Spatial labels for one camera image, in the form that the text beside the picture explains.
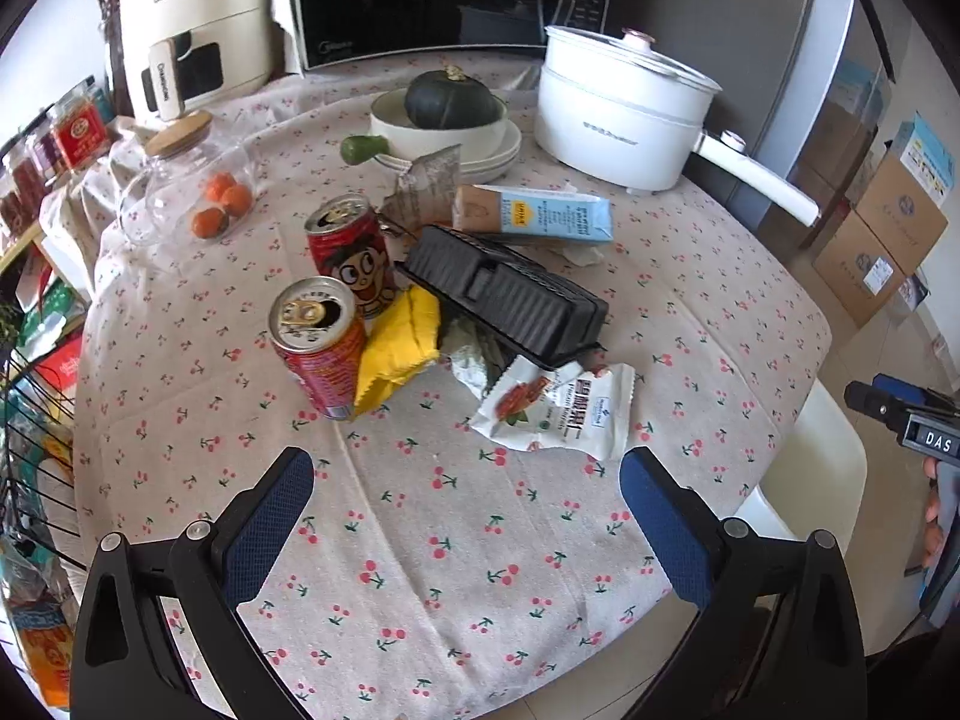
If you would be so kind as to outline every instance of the orange fruit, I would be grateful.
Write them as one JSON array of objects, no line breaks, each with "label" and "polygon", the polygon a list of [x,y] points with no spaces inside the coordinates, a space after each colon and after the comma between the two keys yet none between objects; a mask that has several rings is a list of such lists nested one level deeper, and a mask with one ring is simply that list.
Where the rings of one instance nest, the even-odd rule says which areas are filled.
[{"label": "orange fruit", "polygon": [[229,219],[219,208],[208,208],[194,215],[190,229],[198,238],[216,238],[227,229]]},{"label": "orange fruit", "polygon": [[220,202],[220,197],[224,194],[224,191],[227,191],[235,183],[236,179],[228,172],[218,172],[211,175],[210,180],[206,182],[206,199]]},{"label": "orange fruit", "polygon": [[243,184],[234,184],[224,190],[218,202],[229,215],[240,218],[251,209],[253,193]]}]

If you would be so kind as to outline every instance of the refrigerator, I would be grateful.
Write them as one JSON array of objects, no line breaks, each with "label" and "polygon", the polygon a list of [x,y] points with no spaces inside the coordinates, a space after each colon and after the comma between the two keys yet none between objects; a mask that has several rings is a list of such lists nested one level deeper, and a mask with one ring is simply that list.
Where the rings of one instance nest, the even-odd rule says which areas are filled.
[{"label": "refrigerator", "polygon": [[[707,129],[736,132],[750,156],[786,178],[834,83],[854,6],[869,14],[861,22],[877,45],[878,76],[894,80],[872,0],[610,0],[604,31],[640,29],[717,81],[723,92]],[[769,199],[697,155],[683,173],[757,231]]]}]

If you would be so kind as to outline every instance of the pumpkin stem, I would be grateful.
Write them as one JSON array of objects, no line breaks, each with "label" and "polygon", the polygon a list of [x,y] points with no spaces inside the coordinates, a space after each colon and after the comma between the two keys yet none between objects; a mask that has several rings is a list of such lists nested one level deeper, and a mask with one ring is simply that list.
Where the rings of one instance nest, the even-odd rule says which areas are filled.
[{"label": "pumpkin stem", "polygon": [[466,80],[467,80],[467,74],[464,73],[464,72],[463,72],[460,68],[458,68],[456,65],[445,65],[445,66],[443,66],[443,69],[444,69],[445,72],[446,72],[446,77],[447,77],[448,79],[450,79],[451,81],[466,81]]}]

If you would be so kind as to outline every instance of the wooden lid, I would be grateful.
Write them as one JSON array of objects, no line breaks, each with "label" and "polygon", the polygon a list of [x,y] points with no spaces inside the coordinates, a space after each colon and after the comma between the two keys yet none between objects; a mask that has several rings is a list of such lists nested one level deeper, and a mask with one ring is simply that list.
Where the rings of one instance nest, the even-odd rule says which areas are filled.
[{"label": "wooden lid", "polygon": [[157,132],[147,141],[143,151],[148,157],[167,159],[200,143],[208,133],[213,115],[209,111],[195,111],[178,119],[162,132]]}]

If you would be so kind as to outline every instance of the gray refrigerator door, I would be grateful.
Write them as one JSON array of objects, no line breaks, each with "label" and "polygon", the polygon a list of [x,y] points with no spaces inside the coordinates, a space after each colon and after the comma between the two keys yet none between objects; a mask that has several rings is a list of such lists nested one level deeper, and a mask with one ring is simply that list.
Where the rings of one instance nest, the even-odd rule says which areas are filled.
[{"label": "gray refrigerator door", "polygon": [[[723,92],[707,113],[707,128],[733,130],[746,141],[748,152],[755,153],[784,93],[811,1],[610,0],[606,33],[619,36],[626,26],[640,29],[656,38],[658,50],[717,81]],[[821,95],[810,109],[798,150],[822,101]],[[698,156],[690,157],[683,172],[725,205],[739,184]],[[735,215],[755,228],[768,204],[752,209],[755,202],[747,203],[748,213]],[[750,210],[758,213],[755,221],[749,218]]]}]

